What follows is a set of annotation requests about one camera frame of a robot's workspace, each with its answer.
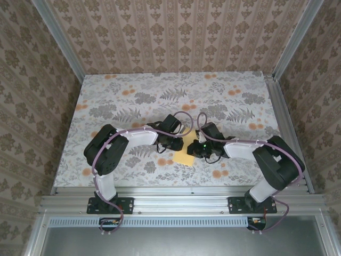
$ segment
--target black mounting plate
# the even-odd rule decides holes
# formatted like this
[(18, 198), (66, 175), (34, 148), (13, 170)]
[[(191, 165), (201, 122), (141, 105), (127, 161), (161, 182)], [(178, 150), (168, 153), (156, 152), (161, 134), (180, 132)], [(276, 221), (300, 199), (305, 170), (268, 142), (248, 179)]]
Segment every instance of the black mounting plate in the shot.
[(245, 213), (264, 213), (264, 208), (266, 209), (266, 213), (277, 213), (276, 203), (271, 198), (268, 197), (265, 201), (262, 202), (262, 205), (252, 211), (245, 204), (245, 197), (243, 196), (231, 196), (228, 197), (228, 206), (230, 214), (245, 214)]
[[(123, 214), (133, 214), (134, 210), (134, 198), (133, 197), (118, 197), (115, 204), (120, 207), (123, 211)], [(98, 207), (98, 199), (95, 197), (89, 198), (87, 209), (87, 214), (119, 214), (117, 209), (113, 209), (112, 211), (103, 211)]]

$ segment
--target gray leaf pattern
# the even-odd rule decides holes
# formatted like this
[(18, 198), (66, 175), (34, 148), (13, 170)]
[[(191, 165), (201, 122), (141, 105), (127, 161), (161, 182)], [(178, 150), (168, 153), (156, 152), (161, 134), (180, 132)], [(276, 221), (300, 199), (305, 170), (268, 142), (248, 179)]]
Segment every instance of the gray leaf pattern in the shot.
[(144, 93), (144, 92), (138, 92), (135, 94), (135, 102), (139, 105), (143, 103), (154, 103), (156, 101), (156, 98), (154, 96), (151, 96), (150, 94)]
[(121, 121), (121, 122), (130, 122), (135, 118), (140, 117), (140, 111), (135, 108), (135, 110), (128, 108), (120, 110), (114, 117), (114, 120)]
[(245, 92), (242, 94), (242, 97), (245, 98), (244, 102), (248, 105), (251, 105), (253, 103), (256, 103), (256, 104), (265, 103), (264, 97), (260, 97), (257, 94)]
[(239, 110), (232, 110), (226, 120), (237, 123), (246, 123), (246, 121), (248, 121), (250, 118), (252, 119), (253, 117), (255, 117), (255, 115), (252, 113), (252, 110), (250, 111), (248, 108), (246, 110), (240, 108)]
[(139, 163), (140, 161), (141, 161), (141, 160), (140, 160), (138, 157), (133, 156), (133, 157), (129, 158), (129, 159), (126, 161), (125, 165), (128, 166), (128, 167), (130, 167), (130, 168), (133, 168), (133, 167), (135, 167), (135, 165), (136, 165), (137, 163)]
[(164, 100), (178, 100), (180, 97), (185, 97), (186, 92), (182, 89), (178, 90), (177, 88), (166, 90), (161, 96), (160, 99)]
[[(179, 110), (187, 111), (195, 119), (204, 111), (208, 121), (214, 122), (225, 136), (265, 140), (279, 134), (261, 72), (207, 74), (86, 76), (54, 185), (94, 186), (83, 151), (106, 124), (129, 129), (162, 121)], [(23, 116), (27, 119), (30, 113)], [(184, 126), (190, 126), (185, 115), (177, 118)], [(34, 121), (34, 125), (38, 123), (43, 132), (43, 124)], [(0, 144), (6, 150), (24, 151), (26, 160), (33, 161), (33, 166), (39, 163), (35, 152), (13, 144), (11, 138), (2, 138)], [(115, 169), (116, 186), (251, 186), (262, 177), (255, 162), (246, 159), (223, 159), (207, 164), (196, 158), (193, 166), (185, 166), (173, 161), (174, 154), (170, 150), (158, 154), (155, 145), (128, 146)], [(45, 171), (51, 172), (51, 166), (47, 165)]]
[(155, 173), (156, 166), (154, 162), (147, 162), (143, 168), (147, 173)]
[(113, 117), (112, 112), (116, 110), (116, 106), (113, 104), (107, 104), (99, 106), (98, 108), (92, 108), (89, 111), (90, 116), (103, 117), (105, 120)]
[(227, 111), (228, 108), (222, 104), (216, 104), (213, 106), (208, 106), (207, 108), (202, 108), (200, 111), (205, 112), (210, 117), (215, 117), (218, 120), (226, 118), (226, 114), (223, 111)]

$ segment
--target yellow sponge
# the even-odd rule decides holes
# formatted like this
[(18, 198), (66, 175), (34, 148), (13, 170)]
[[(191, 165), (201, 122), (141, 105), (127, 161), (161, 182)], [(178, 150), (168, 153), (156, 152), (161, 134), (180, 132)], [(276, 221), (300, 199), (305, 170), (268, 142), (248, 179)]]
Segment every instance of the yellow sponge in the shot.
[[(189, 130), (189, 128), (186, 128), (183, 133), (186, 133)], [(187, 147), (193, 143), (193, 140), (197, 140), (196, 131), (193, 129), (189, 134), (187, 134), (185, 137), (182, 137), (183, 139), (183, 147), (182, 150), (176, 151), (173, 157), (173, 161), (177, 162), (179, 164), (184, 164), (187, 166), (193, 166), (194, 163), (194, 156), (187, 155)]]

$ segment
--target damask wallpaper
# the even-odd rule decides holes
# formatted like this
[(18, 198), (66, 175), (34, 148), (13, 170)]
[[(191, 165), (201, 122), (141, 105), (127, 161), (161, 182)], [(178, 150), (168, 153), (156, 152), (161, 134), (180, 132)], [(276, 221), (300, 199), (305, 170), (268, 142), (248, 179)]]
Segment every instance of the damask wallpaper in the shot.
[(341, 1), (324, 1), (280, 84), (315, 190), (341, 234)]
[(86, 74), (272, 73), (307, 0), (47, 0)]
[(31, 1), (0, 1), (0, 255), (49, 194), (80, 86)]

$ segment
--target cable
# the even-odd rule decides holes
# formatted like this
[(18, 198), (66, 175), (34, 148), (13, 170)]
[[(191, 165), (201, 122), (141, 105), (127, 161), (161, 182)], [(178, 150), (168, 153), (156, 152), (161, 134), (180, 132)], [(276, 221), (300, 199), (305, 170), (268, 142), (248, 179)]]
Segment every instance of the cable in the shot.
[(264, 207), (264, 215), (263, 215), (263, 218), (265, 219), (265, 221), (266, 221), (266, 214), (267, 214), (266, 208)]
[(156, 152), (159, 153), (159, 154), (162, 154), (163, 152), (166, 151), (167, 148), (164, 148), (164, 150), (162, 151), (159, 151), (159, 144), (156, 144)]
[[(200, 131), (206, 138), (208, 138), (208, 139), (210, 139), (210, 140), (213, 140), (213, 141), (225, 142), (225, 143), (238, 143), (238, 142), (249, 143), (249, 144), (259, 143), (259, 144), (262, 144), (262, 145), (269, 146), (269, 147), (271, 147), (271, 148), (273, 148), (273, 149), (276, 149), (277, 151), (279, 151), (279, 152), (283, 153), (284, 155), (286, 155), (286, 156), (295, 164), (296, 168), (298, 169), (298, 178), (297, 178), (296, 180), (294, 180), (293, 182), (291, 182), (291, 183), (290, 183), (290, 186), (292, 186), (292, 185), (294, 185), (294, 184), (297, 184), (297, 183), (299, 183), (299, 182), (302, 180), (302, 178), (303, 178), (303, 173), (302, 173), (302, 169), (301, 169), (299, 163), (296, 161), (296, 159), (294, 159), (294, 158), (292, 157), (291, 154), (289, 154), (288, 152), (286, 152), (284, 149), (282, 149), (282, 148), (280, 148), (280, 147), (277, 147), (276, 145), (270, 144), (270, 143), (268, 143), (268, 142), (266, 142), (266, 141), (258, 141), (258, 140), (257, 140), (257, 141), (253, 141), (253, 140), (219, 140), (219, 139), (212, 138), (212, 137), (208, 136), (207, 134), (205, 134), (205, 133), (202, 131), (202, 129), (201, 129), (201, 126), (200, 126), (200, 123), (199, 123), (199, 118), (200, 118), (200, 116), (202, 116), (202, 115), (204, 115), (204, 117), (205, 117), (205, 123), (204, 123), (204, 125), (207, 123), (207, 115), (206, 115), (206, 113), (201, 112), (201, 113), (199, 113), (199, 115), (198, 115), (198, 117), (197, 117), (197, 126), (198, 126), (199, 131)], [(276, 202), (280, 203), (280, 204), (285, 205), (285, 206), (287, 207), (287, 210), (286, 210), (285, 214), (281, 217), (281, 219), (280, 219), (279, 221), (277, 221), (277, 222), (276, 222), (274, 225), (272, 225), (270, 228), (265, 229), (265, 230), (263, 230), (263, 231), (269, 231), (269, 230), (273, 229), (274, 227), (276, 227), (276, 226), (277, 226), (277, 225), (278, 225), (278, 224), (279, 224), (279, 223), (288, 215), (288, 212), (289, 212), (289, 209), (290, 209), (290, 208), (289, 208), (289, 205), (286, 204), (286, 203), (284, 203), (284, 202), (282, 202), (282, 201), (277, 200), (276, 198), (274, 198), (274, 195), (276, 195), (276, 194), (278, 194), (278, 193), (279, 193), (279, 191), (275, 192), (275, 193), (273, 194), (273, 196), (272, 196), (272, 199), (275, 200)]]
[(101, 225), (100, 225), (100, 230), (102, 231), (102, 235), (104, 235), (104, 233), (105, 232), (108, 232), (108, 234), (111, 234), (111, 232), (115, 232), (114, 231), (114, 229), (113, 230), (111, 230), (111, 231), (105, 231), (104, 229), (103, 229), (103, 224), (105, 223), (105, 222), (107, 222), (107, 221), (112, 221), (112, 219), (102, 219), (102, 221), (101, 221)]
[(208, 164), (214, 164), (214, 163), (218, 162), (218, 161), (220, 160), (220, 158), (222, 158), (222, 157), (220, 156), (216, 161), (209, 162), (209, 161), (207, 161), (207, 157), (205, 157), (205, 161), (206, 161), (206, 163), (208, 163)]
[(270, 231), (271, 229), (275, 228), (277, 225), (279, 225), (279, 223), (282, 222), (282, 220), (283, 220), (283, 219), (288, 215), (288, 213), (289, 213), (290, 207), (289, 207), (289, 205), (288, 205), (287, 203), (282, 202), (282, 201), (279, 201), (278, 199), (276, 199), (276, 198), (273, 197), (273, 196), (272, 196), (271, 198), (272, 198), (274, 201), (276, 201), (277, 203), (286, 206), (286, 207), (287, 207), (287, 210), (286, 210), (286, 212), (283, 214), (283, 216), (282, 216), (274, 225), (272, 225), (270, 228), (266, 228), (266, 229), (263, 229), (263, 230), (258, 230), (258, 228), (256, 228), (255, 226), (252, 226), (252, 225), (249, 224), (249, 227), (252, 227), (255, 231), (258, 231), (259, 233), (267, 232), (267, 231)]
[(292, 157), (291, 154), (289, 154), (288, 152), (286, 152), (284, 149), (280, 148), (280, 147), (277, 147), (276, 145), (273, 145), (273, 144), (270, 144), (266, 141), (256, 141), (256, 140), (219, 140), (219, 139), (215, 139), (215, 138), (212, 138), (210, 136), (208, 136), (207, 134), (205, 134), (202, 129), (201, 129), (201, 126), (199, 124), (199, 118), (201, 115), (204, 115), (205, 116), (205, 124), (207, 123), (207, 115), (204, 113), (204, 112), (201, 112), (198, 117), (197, 117), (197, 126), (198, 126), (198, 129), (199, 131), (208, 139), (210, 140), (213, 140), (213, 141), (218, 141), (218, 142), (224, 142), (224, 143), (228, 143), (228, 144), (231, 144), (231, 143), (238, 143), (238, 142), (243, 142), (243, 143), (249, 143), (249, 144), (262, 144), (262, 145), (266, 145), (266, 146), (269, 146), (273, 149), (276, 149), (277, 151), (283, 153), (284, 155), (286, 155), (296, 166), (296, 168), (298, 169), (298, 178), (296, 180), (294, 180), (290, 185), (294, 185), (294, 184), (297, 184), (300, 182), (300, 180), (302, 180), (303, 178), (303, 173), (302, 173), (302, 169), (299, 165), (299, 163), (296, 161), (296, 159), (294, 159)]
[(181, 127), (182, 127), (182, 124), (180, 124), (179, 129), (178, 129), (177, 132), (170, 132), (170, 134), (178, 134), (179, 132), (181, 132)]
[(119, 224), (117, 225), (116, 228), (114, 228), (111, 233), (113, 232), (116, 232), (117, 229), (121, 226), (122, 222), (123, 222), (123, 211), (121, 210), (121, 208), (119, 208), (116, 204), (106, 200), (103, 195), (101, 194), (100, 190), (99, 190), (99, 187), (98, 187), (98, 184), (97, 184), (97, 180), (96, 180), (96, 177), (98, 175), (97, 171), (95, 170), (95, 166), (96, 166), (96, 163), (98, 161), (98, 158), (100, 157), (100, 155), (102, 154), (102, 152), (104, 151), (104, 149), (106, 148), (106, 146), (117, 136), (123, 134), (123, 133), (128, 133), (128, 132), (133, 132), (133, 131), (151, 131), (151, 132), (158, 132), (158, 133), (162, 133), (162, 134), (165, 134), (165, 135), (168, 135), (168, 136), (171, 136), (171, 137), (175, 137), (175, 138), (178, 138), (178, 137), (184, 137), (186, 135), (188, 135), (192, 130), (193, 130), (193, 127), (194, 127), (194, 120), (192, 118), (192, 116), (190, 114), (188, 114), (187, 112), (185, 111), (178, 111), (174, 114), (177, 115), (177, 114), (180, 114), (180, 113), (183, 113), (183, 114), (186, 114), (189, 116), (190, 120), (191, 120), (191, 128), (184, 134), (179, 134), (179, 135), (176, 135), (176, 134), (171, 134), (171, 133), (167, 133), (167, 132), (163, 132), (163, 131), (159, 131), (159, 130), (155, 130), (153, 128), (148, 128), (148, 127), (139, 127), (139, 128), (134, 128), (134, 129), (126, 129), (126, 130), (121, 130), (119, 132), (116, 132), (114, 135), (112, 135), (104, 144), (103, 146), (101, 147), (101, 149), (98, 151), (95, 159), (94, 159), (94, 162), (92, 163), (92, 166), (91, 166), (91, 172), (92, 174), (94, 175), (94, 184), (95, 184), (95, 188), (96, 188), (96, 193), (98, 194), (99, 198), (106, 202), (107, 204), (113, 206), (114, 208), (116, 208), (119, 213), (120, 213), (120, 222)]

